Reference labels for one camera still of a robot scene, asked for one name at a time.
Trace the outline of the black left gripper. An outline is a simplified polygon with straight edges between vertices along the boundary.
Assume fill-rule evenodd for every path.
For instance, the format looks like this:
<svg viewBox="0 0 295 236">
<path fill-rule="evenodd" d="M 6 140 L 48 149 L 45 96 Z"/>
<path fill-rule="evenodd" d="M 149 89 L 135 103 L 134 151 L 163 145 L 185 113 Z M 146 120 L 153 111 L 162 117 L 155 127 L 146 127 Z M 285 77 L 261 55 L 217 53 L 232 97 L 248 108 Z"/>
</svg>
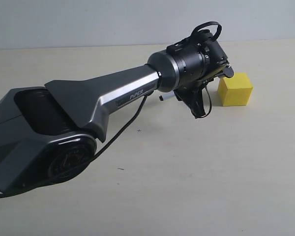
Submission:
<svg viewBox="0 0 295 236">
<path fill-rule="evenodd" d="M 182 86 L 174 90 L 177 100 L 187 105 L 195 118 L 204 118 L 207 115 L 204 109 L 203 90 L 207 93 L 208 102 L 211 105 L 212 99 L 207 86 L 212 81 L 212 78 L 204 81 L 195 81 L 191 85 Z"/>
</svg>

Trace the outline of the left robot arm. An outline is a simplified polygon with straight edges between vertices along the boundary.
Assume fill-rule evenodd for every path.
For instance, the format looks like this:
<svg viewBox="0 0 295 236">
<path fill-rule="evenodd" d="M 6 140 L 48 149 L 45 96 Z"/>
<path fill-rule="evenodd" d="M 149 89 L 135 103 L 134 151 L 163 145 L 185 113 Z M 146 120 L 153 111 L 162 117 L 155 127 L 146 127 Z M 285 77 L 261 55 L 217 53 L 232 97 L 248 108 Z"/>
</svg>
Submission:
<svg viewBox="0 0 295 236">
<path fill-rule="evenodd" d="M 79 175 L 101 155 L 97 141 L 110 146 L 109 116 L 156 90 L 172 92 L 195 118 L 206 117 L 202 91 L 215 77 L 234 74 L 217 42 L 221 30 L 199 25 L 135 68 L 11 89 L 0 100 L 0 198 Z"/>
</svg>

